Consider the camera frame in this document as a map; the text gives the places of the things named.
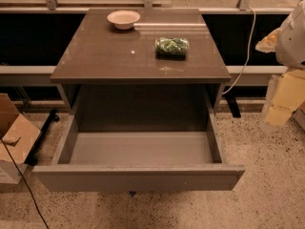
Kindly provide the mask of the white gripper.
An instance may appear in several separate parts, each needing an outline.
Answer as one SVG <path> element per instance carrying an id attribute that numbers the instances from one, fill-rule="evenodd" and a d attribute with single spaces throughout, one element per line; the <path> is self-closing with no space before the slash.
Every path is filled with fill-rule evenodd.
<path id="1" fill-rule="evenodd" d="M 264 122 L 272 127 L 283 126 L 305 101 L 305 0 L 281 24 L 260 40 L 255 49 L 275 52 L 276 60 L 292 70 L 273 75 L 266 93 Z"/>

